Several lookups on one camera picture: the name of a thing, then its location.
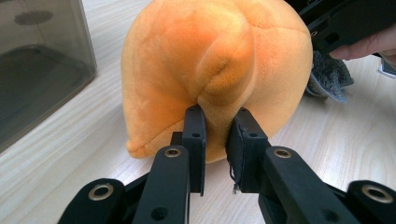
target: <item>orange plush toy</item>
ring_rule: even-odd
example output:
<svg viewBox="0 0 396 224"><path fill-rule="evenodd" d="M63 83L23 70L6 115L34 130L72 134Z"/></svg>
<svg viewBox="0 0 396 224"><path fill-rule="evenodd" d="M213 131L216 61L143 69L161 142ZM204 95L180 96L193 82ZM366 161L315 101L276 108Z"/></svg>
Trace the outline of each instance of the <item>orange plush toy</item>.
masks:
<svg viewBox="0 0 396 224"><path fill-rule="evenodd" d="M135 158L155 155L198 104L206 161L223 159L238 109L274 135L301 100L311 67L310 34L283 0L155 0L122 52L127 148Z"/></svg>

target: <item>clear plastic container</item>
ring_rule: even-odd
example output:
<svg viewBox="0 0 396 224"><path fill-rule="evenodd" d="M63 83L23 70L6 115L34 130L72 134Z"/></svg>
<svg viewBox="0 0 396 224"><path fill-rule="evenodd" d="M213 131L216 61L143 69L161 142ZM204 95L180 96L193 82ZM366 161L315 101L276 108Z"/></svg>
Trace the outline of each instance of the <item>clear plastic container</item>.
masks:
<svg viewBox="0 0 396 224"><path fill-rule="evenodd" d="M0 0L0 152L81 91L95 70L80 0Z"/></svg>

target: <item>black device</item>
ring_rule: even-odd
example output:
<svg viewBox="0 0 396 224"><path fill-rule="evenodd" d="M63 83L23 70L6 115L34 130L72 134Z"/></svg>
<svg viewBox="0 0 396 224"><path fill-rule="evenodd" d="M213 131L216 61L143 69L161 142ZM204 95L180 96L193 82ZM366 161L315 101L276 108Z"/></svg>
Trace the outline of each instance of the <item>black device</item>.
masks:
<svg viewBox="0 0 396 224"><path fill-rule="evenodd" d="M395 0L286 0L311 33L315 50L329 53L396 22Z"/></svg>
<svg viewBox="0 0 396 224"><path fill-rule="evenodd" d="M201 107L188 108L185 122L147 175L125 187L115 179L91 182L60 223L189 223L190 193L204 194ZM326 185L295 151L272 147L245 108L233 120L226 148L234 189L259 194L266 223L396 223L394 190L368 180L352 182L347 192Z"/></svg>
<svg viewBox="0 0 396 224"><path fill-rule="evenodd" d="M381 60L381 66L379 66L379 68L378 68L378 73L380 73L386 77L396 78L396 69L393 68L384 59Z"/></svg>

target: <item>silver bolt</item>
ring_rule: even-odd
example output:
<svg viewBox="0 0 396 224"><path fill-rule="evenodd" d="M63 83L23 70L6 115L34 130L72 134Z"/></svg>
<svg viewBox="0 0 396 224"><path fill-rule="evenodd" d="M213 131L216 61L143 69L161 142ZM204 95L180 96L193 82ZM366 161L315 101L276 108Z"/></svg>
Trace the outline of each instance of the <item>silver bolt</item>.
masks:
<svg viewBox="0 0 396 224"><path fill-rule="evenodd" d="M392 196L376 186L364 185L361 187L361 191L363 191L367 197L379 203L393 203Z"/></svg>
<svg viewBox="0 0 396 224"><path fill-rule="evenodd" d="M106 192L103 194L99 194L98 190L99 189L104 189ZM106 198L108 198L114 191L114 188L112 185L105 183L105 184L100 184L96 185L93 189L91 189L90 193L88 194L88 197L93 200L93 201L102 201Z"/></svg>
<svg viewBox="0 0 396 224"><path fill-rule="evenodd" d="M166 157L174 158L181 155L181 150L177 148L169 148L165 150L164 154Z"/></svg>
<svg viewBox="0 0 396 224"><path fill-rule="evenodd" d="M274 150L274 154L280 158L285 158L285 159L291 157L291 153L286 149L276 149Z"/></svg>

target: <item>white table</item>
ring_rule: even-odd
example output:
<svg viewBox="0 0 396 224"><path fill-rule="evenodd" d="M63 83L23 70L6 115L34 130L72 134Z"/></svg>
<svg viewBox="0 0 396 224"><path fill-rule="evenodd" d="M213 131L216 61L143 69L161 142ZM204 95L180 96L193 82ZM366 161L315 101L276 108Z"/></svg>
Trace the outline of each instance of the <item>white table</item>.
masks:
<svg viewBox="0 0 396 224"><path fill-rule="evenodd" d="M125 149L120 52L148 0L84 0L97 77L86 89L0 155L0 223L56 223L87 183L128 184L152 159ZM396 81L380 76L373 56L346 62L355 84L347 104L304 97L271 139L290 147L325 182L346 190L370 179L396 189ZM257 195L233 195L227 161L206 167L205 197L191 195L191 223L263 223Z"/></svg>

